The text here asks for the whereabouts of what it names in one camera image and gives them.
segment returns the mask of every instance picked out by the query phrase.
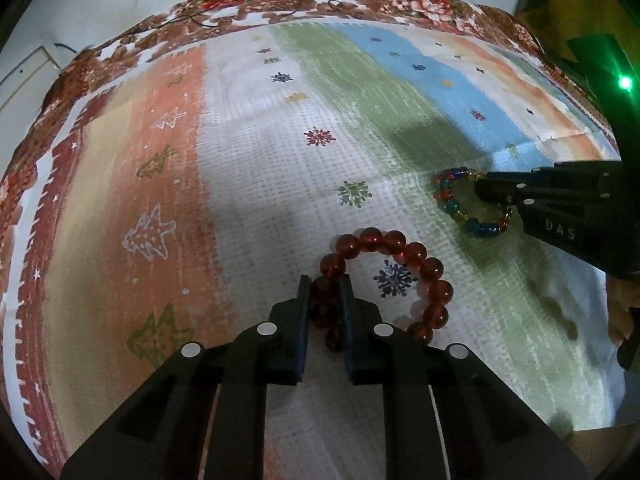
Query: patterned blanket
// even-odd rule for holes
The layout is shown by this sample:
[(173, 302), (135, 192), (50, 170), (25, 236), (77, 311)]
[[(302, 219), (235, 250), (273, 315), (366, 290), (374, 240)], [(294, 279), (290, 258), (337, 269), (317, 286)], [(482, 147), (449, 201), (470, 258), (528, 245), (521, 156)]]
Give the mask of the patterned blanket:
[[(438, 209), (452, 166), (616, 158), (602, 117), (497, 9), (455, 0), (190, 0), (84, 51), (0, 186), (2, 400), (54, 475), (189, 340), (232, 341), (369, 225), (427, 245), (455, 287), (433, 344), (463, 342), (559, 433), (612, 423), (622, 371), (604, 276)], [(415, 280), (350, 262), (405, 328)], [(312, 331), (271, 387), (266, 478), (383, 478), (382, 396)]]

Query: green light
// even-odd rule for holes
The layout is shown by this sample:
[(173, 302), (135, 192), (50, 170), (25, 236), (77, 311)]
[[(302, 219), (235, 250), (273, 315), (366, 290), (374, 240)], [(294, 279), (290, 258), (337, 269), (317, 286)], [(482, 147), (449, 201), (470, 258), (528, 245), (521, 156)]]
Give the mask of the green light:
[(618, 84), (620, 85), (620, 88), (626, 90), (627, 92), (631, 92), (634, 82), (630, 77), (622, 76)]

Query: multicolored bead bracelet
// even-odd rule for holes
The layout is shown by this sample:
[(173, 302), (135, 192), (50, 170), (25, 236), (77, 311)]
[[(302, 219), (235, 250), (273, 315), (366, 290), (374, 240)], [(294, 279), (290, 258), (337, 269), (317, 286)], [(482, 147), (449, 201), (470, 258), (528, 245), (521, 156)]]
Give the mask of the multicolored bead bracelet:
[(437, 185), (434, 198), (438, 200), (440, 208), (450, 215), (456, 222), (463, 223), (466, 231), (479, 238), (492, 238), (507, 230), (511, 220), (512, 211), (509, 206), (499, 205), (500, 218), (496, 222), (480, 222), (475, 216), (469, 216), (461, 210), (460, 202), (453, 196), (453, 184), (455, 181), (465, 178), (475, 182), (482, 178), (482, 173), (462, 166), (451, 168), (437, 174), (433, 181)]
[(342, 350), (342, 330), (337, 307), (338, 280), (347, 269), (347, 260), (360, 253), (380, 252), (393, 256), (394, 260), (419, 275), (418, 294), (422, 298), (422, 320), (411, 324), (406, 331), (421, 344), (428, 346), (433, 331), (442, 328), (449, 320), (445, 305), (453, 298), (453, 286), (441, 280), (444, 266), (437, 258), (427, 258), (427, 248), (420, 242), (406, 242), (400, 231), (386, 234), (375, 227), (367, 227), (359, 236), (345, 234), (335, 243), (335, 253), (320, 260), (321, 276), (311, 286), (309, 319), (316, 328), (328, 328), (324, 338), (327, 347), (335, 352)]

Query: wire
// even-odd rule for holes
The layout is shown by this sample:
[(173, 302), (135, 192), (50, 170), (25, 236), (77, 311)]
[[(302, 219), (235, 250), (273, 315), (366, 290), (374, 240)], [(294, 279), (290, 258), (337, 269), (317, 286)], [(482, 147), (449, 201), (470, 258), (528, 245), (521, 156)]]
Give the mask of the wire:
[(73, 52), (74, 54), (77, 54), (77, 53), (78, 53), (78, 51), (77, 51), (77, 50), (72, 49), (70, 46), (65, 45), (64, 43), (54, 43), (53, 45), (54, 45), (54, 46), (61, 46), (62, 48), (66, 48), (67, 50), (70, 50), (70, 51), (71, 51), (71, 52)]

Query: white dot marker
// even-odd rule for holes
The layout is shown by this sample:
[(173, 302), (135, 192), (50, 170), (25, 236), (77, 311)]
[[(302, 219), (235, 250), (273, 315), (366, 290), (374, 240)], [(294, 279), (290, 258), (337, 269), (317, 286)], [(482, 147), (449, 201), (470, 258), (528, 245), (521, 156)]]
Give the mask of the white dot marker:
[(192, 357), (196, 357), (196, 355), (200, 353), (200, 350), (202, 350), (202, 348), (200, 348), (198, 343), (187, 343), (182, 347), (180, 353), (190, 359)]
[(456, 359), (465, 359), (469, 355), (469, 350), (464, 345), (452, 345), (449, 348), (449, 353), (451, 357)]
[(373, 333), (380, 337), (389, 337), (394, 332), (394, 328), (387, 323), (378, 323), (373, 327)]
[(277, 329), (278, 329), (278, 327), (276, 326), (275, 323), (267, 321), (267, 322), (264, 322), (264, 323), (260, 323), (260, 325), (258, 325), (258, 334), (260, 334), (260, 335), (273, 335), (273, 334), (276, 333)]

